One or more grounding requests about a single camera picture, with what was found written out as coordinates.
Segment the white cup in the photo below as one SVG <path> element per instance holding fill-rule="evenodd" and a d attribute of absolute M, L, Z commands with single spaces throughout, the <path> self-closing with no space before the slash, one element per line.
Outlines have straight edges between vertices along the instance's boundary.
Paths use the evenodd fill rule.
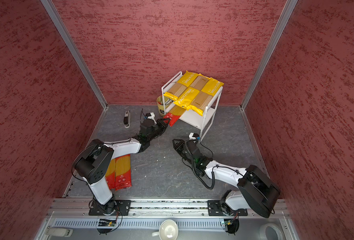
<path fill-rule="evenodd" d="M 178 238 L 178 225 L 173 220 L 165 220 L 158 232 L 152 233 L 152 237 L 159 237 L 160 240 L 176 240 Z"/>

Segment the white tape roll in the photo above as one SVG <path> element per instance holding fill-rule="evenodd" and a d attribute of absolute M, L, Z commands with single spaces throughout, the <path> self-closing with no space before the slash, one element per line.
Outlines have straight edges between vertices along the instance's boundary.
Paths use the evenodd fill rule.
<path fill-rule="evenodd" d="M 261 240 L 285 240 L 284 234 L 276 224 L 265 224 L 259 229 Z"/>

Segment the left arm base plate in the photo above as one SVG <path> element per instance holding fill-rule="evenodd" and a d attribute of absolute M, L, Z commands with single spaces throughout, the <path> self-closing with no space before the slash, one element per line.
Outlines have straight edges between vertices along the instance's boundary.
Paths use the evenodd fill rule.
<path fill-rule="evenodd" d="M 92 200 L 89 205 L 89 216 L 127 216 L 131 208 L 131 200 L 109 200 L 105 205 Z"/>

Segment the red spaghetti bag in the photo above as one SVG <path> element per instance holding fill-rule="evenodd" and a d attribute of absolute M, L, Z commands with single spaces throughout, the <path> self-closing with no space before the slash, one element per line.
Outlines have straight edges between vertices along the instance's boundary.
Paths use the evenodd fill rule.
<path fill-rule="evenodd" d="M 179 107 L 179 106 L 174 106 L 166 115 L 165 119 L 169 119 L 168 123 L 169 126 L 172 127 L 178 120 L 179 118 L 186 112 L 185 108 Z"/>
<path fill-rule="evenodd" d="M 116 159 L 112 159 L 107 172 L 105 174 L 105 179 L 107 181 L 110 190 L 114 190 L 116 187 Z"/>
<path fill-rule="evenodd" d="M 115 190 L 132 187 L 131 156 L 125 155 L 116 158 Z"/>

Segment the yellow pen cup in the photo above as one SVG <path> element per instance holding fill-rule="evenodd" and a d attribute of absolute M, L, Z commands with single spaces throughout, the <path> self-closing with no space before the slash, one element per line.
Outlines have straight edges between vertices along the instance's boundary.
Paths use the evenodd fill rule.
<path fill-rule="evenodd" d="M 165 116 L 165 110 L 169 107 L 170 104 L 173 103 L 173 100 L 169 99 L 168 97 L 165 96 L 159 96 L 157 98 L 157 104 L 158 104 L 158 109 L 159 109 L 159 114 L 161 117 Z"/>

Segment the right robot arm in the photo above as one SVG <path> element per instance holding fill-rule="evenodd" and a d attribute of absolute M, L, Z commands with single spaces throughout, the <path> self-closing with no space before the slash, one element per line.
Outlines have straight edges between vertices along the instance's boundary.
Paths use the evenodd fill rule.
<path fill-rule="evenodd" d="M 174 139 L 173 147 L 182 162 L 208 190 L 212 190 L 218 181 L 238 188 L 237 191 L 227 191 L 219 201 L 223 213 L 232 215 L 239 209 L 249 207 L 264 218 L 275 214 L 274 207 L 281 191 L 267 174 L 255 165 L 237 168 L 221 164 L 204 156 L 197 143 L 198 140 L 193 139 Z"/>

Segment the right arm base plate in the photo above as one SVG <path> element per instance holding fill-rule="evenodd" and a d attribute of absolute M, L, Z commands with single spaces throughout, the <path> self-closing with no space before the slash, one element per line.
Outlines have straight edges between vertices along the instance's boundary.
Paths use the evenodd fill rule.
<path fill-rule="evenodd" d="M 209 200 L 207 201 L 208 214 L 212 217 L 245 217 L 248 216 L 247 209 L 233 210 L 224 201 Z"/>

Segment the aluminium mounting rail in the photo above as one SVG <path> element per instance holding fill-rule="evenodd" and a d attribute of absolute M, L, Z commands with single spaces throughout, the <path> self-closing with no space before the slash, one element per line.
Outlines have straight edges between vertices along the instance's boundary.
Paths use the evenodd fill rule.
<path fill-rule="evenodd" d="M 118 200 L 125 218 L 222 218 L 207 199 L 126 199 Z M 92 218 L 90 198 L 57 198 L 46 216 Z"/>

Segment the white two-tier shelf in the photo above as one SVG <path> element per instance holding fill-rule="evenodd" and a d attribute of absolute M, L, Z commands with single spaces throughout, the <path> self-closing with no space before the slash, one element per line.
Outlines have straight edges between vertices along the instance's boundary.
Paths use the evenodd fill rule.
<path fill-rule="evenodd" d="M 202 74 L 178 72 L 161 87 L 160 113 L 172 119 L 170 126 L 181 120 L 197 128 L 203 139 L 213 124 L 223 85 Z"/>

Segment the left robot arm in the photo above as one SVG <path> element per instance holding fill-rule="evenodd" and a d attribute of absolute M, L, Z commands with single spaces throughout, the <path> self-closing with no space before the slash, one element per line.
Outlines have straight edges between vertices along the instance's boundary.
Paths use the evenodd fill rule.
<path fill-rule="evenodd" d="M 144 152 L 150 142 L 160 137 L 168 128 L 170 118 L 145 119 L 140 133 L 127 140 L 103 142 L 93 140 L 73 163 L 74 170 L 93 193 L 92 206 L 100 215 L 111 216 L 119 212 L 115 196 L 109 189 L 106 173 L 113 159 Z"/>

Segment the black white stapler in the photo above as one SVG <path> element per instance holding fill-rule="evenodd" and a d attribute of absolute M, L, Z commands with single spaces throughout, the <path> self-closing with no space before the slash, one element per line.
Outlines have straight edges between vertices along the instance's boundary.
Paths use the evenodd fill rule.
<path fill-rule="evenodd" d="M 128 129 L 130 127 L 131 124 L 131 112 L 129 110 L 127 110 L 125 112 L 125 116 L 124 116 L 124 126 L 126 129 Z"/>

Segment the yellow pasta bag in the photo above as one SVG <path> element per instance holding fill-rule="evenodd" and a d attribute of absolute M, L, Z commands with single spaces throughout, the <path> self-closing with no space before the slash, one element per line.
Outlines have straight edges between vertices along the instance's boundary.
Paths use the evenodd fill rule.
<path fill-rule="evenodd" d="M 198 77 L 195 79 L 192 85 L 188 87 L 188 89 L 176 101 L 174 101 L 174 104 L 188 110 L 193 100 L 198 96 L 200 91 L 209 82 L 209 80 L 210 78 L 198 74 Z"/>
<path fill-rule="evenodd" d="M 205 108 L 208 107 L 209 102 L 214 98 L 215 94 L 223 85 L 223 82 L 210 78 L 209 82 L 193 100 L 188 110 L 195 111 L 200 116 L 203 116 Z"/>
<path fill-rule="evenodd" d="M 172 86 L 163 91 L 163 96 L 176 101 L 192 85 L 198 73 L 186 71 L 177 81 L 172 81 Z"/>

